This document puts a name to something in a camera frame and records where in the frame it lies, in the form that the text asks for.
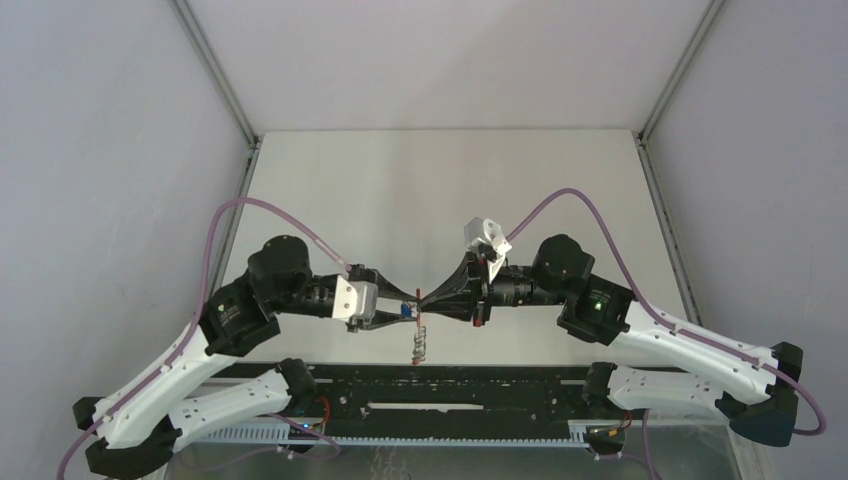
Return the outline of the red grey keyring holder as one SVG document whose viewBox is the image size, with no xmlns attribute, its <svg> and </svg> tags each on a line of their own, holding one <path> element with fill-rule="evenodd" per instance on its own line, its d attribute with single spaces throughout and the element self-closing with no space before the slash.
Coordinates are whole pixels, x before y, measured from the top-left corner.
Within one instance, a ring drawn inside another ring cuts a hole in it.
<svg viewBox="0 0 848 480">
<path fill-rule="evenodd" d="M 414 315 L 416 322 L 416 331 L 413 337 L 413 349 L 411 354 L 411 365 L 418 366 L 426 360 L 427 350 L 427 328 L 424 324 L 422 314 L 418 302 L 422 299 L 422 290 L 416 289 L 416 303 L 410 305 L 410 313 Z"/>
</svg>

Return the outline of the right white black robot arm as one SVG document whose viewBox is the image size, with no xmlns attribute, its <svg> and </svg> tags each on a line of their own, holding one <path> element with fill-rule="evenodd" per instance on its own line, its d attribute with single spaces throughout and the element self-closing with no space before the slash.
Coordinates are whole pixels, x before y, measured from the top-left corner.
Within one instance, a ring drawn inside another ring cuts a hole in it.
<svg viewBox="0 0 848 480">
<path fill-rule="evenodd" d="M 544 240 L 529 266 L 470 247 L 457 270 L 418 307 L 480 327 L 499 307 L 558 306 L 558 327 L 589 344 L 655 354 L 670 371 L 595 362 L 581 392 L 585 411 L 622 410 L 722 416 L 736 434 L 786 447 L 795 434 L 803 352 L 790 343 L 736 342 L 656 309 L 625 286 L 592 272 L 595 259 L 567 235 Z"/>
</svg>

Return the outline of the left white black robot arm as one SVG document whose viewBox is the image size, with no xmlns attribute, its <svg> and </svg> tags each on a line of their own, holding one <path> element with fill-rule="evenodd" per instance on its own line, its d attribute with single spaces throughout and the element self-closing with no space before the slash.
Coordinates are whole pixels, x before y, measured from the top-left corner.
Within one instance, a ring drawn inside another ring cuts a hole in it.
<svg viewBox="0 0 848 480">
<path fill-rule="evenodd" d="M 380 298 L 414 305 L 416 297 L 362 265 L 342 275 L 316 276 L 307 244 L 295 236 L 268 240 L 247 269 L 203 305 L 196 324 L 129 384 L 73 406 L 77 426 L 95 436 L 85 450 L 90 471 L 139 479 L 216 430 L 269 413 L 304 416 L 317 384 L 301 359 L 286 358 L 246 383 L 201 397 L 193 391 L 281 331 L 278 315 L 340 320 L 370 330 L 412 315 L 378 310 Z"/>
</svg>

